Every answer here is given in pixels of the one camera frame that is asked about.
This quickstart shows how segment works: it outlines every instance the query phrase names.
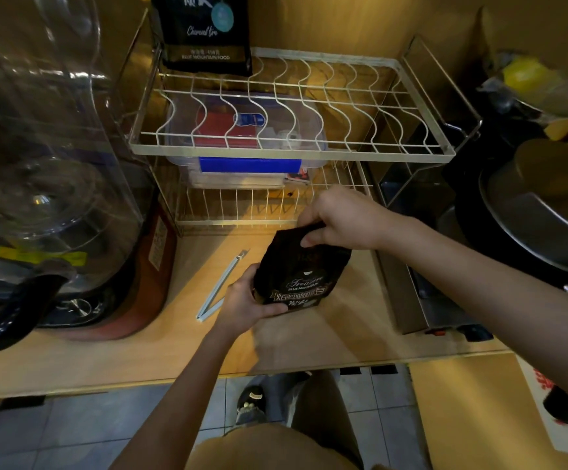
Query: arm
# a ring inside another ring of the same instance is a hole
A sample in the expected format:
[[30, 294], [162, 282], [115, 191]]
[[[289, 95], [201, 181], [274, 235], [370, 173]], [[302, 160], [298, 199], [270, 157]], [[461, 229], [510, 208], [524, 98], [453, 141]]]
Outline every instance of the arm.
[[182, 469], [193, 450], [219, 369], [234, 341], [260, 318], [279, 315], [286, 305], [257, 305], [251, 294], [253, 264], [225, 294], [216, 323], [145, 423], [111, 468]]
[[299, 217], [327, 225], [302, 245], [380, 249], [417, 270], [568, 393], [568, 294], [458, 244], [422, 222], [343, 188], [323, 193]]

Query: teal circle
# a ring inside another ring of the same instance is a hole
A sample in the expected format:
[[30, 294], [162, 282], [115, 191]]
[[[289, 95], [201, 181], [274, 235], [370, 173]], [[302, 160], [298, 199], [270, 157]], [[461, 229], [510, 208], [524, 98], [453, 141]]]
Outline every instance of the teal circle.
[[234, 25], [234, 13], [227, 3], [218, 2], [210, 13], [214, 27], [226, 33]]

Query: yellow sticker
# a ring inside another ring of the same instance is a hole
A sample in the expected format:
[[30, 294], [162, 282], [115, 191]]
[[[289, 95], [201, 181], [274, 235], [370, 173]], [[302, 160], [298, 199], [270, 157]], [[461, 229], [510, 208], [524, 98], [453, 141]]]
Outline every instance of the yellow sticker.
[[39, 264], [46, 259], [64, 259], [72, 266], [81, 267], [86, 265], [86, 252], [65, 252], [64, 254], [53, 254], [51, 252], [22, 251], [13, 247], [0, 246], [0, 259], [18, 260], [19, 262], [29, 262]]

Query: white label sticker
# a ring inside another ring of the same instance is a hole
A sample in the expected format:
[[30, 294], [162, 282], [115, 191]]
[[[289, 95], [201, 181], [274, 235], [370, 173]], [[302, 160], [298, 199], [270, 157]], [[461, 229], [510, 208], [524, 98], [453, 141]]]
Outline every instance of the white label sticker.
[[154, 240], [149, 249], [149, 262], [160, 271], [160, 264], [163, 261], [164, 245], [166, 245], [167, 227], [163, 219], [158, 216], [158, 222], [155, 225]]

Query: black coffee bag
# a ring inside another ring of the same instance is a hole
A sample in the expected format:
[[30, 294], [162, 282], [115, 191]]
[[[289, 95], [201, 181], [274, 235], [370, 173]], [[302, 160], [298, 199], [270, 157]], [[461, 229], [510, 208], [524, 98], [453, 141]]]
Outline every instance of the black coffee bag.
[[325, 244], [302, 247], [302, 237], [320, 227], [325, 224], [275, 234], [253, 280], [259, 303], [285, 303], [291, 311], [316, 306], [330, 294], [352, 250]]
[[151, 0], [173, 70], [251, 76], [247, 0]]

